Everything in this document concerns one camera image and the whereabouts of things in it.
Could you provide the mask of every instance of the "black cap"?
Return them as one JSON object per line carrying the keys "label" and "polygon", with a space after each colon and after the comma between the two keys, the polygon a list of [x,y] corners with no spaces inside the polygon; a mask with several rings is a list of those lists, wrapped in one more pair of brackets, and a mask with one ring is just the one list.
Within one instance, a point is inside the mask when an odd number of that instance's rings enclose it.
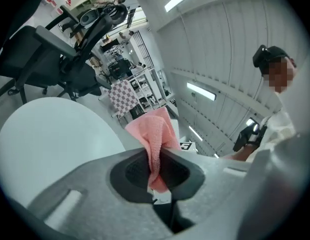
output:
{"label": "black cap", "polygon": [[259,68],[262,75],[266,75],[268,74],[270,61],[285,57],[289,58],[283,49],[277,46],[267,48],[265,45],[261,45],[253,56],[253,64],[255,68]]}

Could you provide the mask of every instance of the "person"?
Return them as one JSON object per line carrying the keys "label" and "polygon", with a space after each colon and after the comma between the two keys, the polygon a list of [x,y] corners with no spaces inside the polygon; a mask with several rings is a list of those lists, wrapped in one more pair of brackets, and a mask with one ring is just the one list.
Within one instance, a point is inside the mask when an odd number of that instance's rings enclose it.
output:
{"label": "person", "polygon": [[96,4],[100,5],[100,4],[107,4],[107,3],[112,3],[114,5],[120,5],[125,3],[126,0],[97,0]]}
{"label": "person", "polygon": [[[126,0],[97,0],[96,4],[94,4],[94,7],[97,7],[98,5],[100,4],[114,4],[114,5],[120,5],[122,3],[124,3]],[[77,19],[80,21],[82,16],[84,14],[86,14],[87,12],[89,12],[92,8],[90,9],[87,9],[87,10],[84,10],[82,11],[78,16],[77,16]],[[72,28],[76,25],[76,23],[73,21],[73,20],[70,20],[69,22],[61,25],[61,24],[58,24],[58,28],[59,30],[63,33],[65,30],[69,29],[69,28]],[[73,36],[76,35],[76,33],[78,33],[80,30],[82,30],[84,28],[84,26],[82,26],[81,24],[79,24],[78,26],[76,26],[76,28],[69,33],[69,38],[72,38]]]}
{"label": "person", "polygon": [[[270,51],[274,57],[267,61],[267,63],[259,64],[264,83],[279,96],[292,84],[297,74],[297,65],[279,47],[272,46],[263,49]],[[269,150],[280,141],[291,138],[296,133],[290,117],[284,108],[278,113],[264,118],[260,125],[261,127],[267,127],[261,140],[257,142],[252,141],[235,154],[226,155],[222,158],[252,163],[259,151]]]}
{"label": "person", "polygon": [[129,31],[129,33],[125,35],[122,32],[119,32],[119,37],[117,39],[109,42],[108,44],[105,44],[104,46],[101,46],[100,49],[103,53],[105,53],[113,46],[118,46],[122,43],[128,42],[131,39],[132,35],[134,35],[133,31]]}
{"label": "person", "polygon": [[143,66],[135,65],[133,62],[131,62],[131,64],[133,65],[133,68],[130,71],[133,75],[137,74],[138,72],[141,72],[142,70],[144,70],[146,68],[145,64]]}

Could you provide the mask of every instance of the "white wall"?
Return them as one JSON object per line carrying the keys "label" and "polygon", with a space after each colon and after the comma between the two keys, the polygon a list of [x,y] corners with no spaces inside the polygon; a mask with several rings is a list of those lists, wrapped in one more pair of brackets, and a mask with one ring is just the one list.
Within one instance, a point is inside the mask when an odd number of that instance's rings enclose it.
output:
{"label": "white wall", "polygon": [[169,84],[164,70],[161,70],[160,72],[158,72],[158,76],[161,78],[162,82],[165,82],[166,85]]}
{"label": "white wall", "polygon": [[140,6],[140,3],[137,0],[126,0],[124,5],[129,7],[130,10],[136,9]]}
{"label": "white wall", "polygon": [[187,128],[182,122],[178,121],[178,127],[179,127],[179,138],[185,137],[186,140],[190,137],[190,130]]}
{"label": "white wall", "polygon": [[162,98],[159,86],[157,85],[156,81],[153,80],[152,75],[149,71],[147,71],[145,73],[145,76],[147,77],[147,80],[149,82],[150,87],[152,88],[154,95],[156,96],[156,98],[159,100]]}
{"label": "white wall", "polygon": [[135,52],[135,49],[134,49],[134,47],[133,47],[133,45],[132,45],[131,42],[129,42],[129,43],[127,44],[127,49],[128,49],[129,51],[131,51],[131,50],[133,51],[132,54],[130,55],[130,57],[131,57],[132,61],[137,65],[137,64],[140,62],[140,59],[139,59],[139,57],[137,56],[137,54],[136,54],[136,52]]}
{"label": "white wall", "polygon": [[138,61],[141,62],[142,64],[146,64],[145,60],[143,58],[143,55],[141,53],[141,50],[139,49],[139,46],[138,46],[137,42],[134,39],[134,36],[130,39],[129,42],[132,45],[136,56],[138,57]]}
{"label": "white wall", "polygon": [[124,49],[122,49],[123,53],[121,54],[125,59],[128,59],[129,61],[132,61],[133,58],[130,55],[130,50],[128,49],[128,46],[125,45]]}
{"label": "white wall", "polygon": [[152,32],[148,31],[147,27],[143,27],[139,30],[139,33],[146,45],[146,48],[151,57],[151,60],[153,61],[155,69],[157,71],[163,69],[164,63],[162,60],[162,56]]}

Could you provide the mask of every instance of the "chair base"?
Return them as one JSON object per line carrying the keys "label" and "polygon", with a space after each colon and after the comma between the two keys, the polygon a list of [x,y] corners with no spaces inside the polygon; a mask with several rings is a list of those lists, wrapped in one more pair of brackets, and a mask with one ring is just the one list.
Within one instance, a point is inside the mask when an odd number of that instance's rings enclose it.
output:
{"label": "chair base", "polygon": [[8,92],[11,88],[15,86],[15,79],[8,81],[2,88],[0,88],[0,97]]}

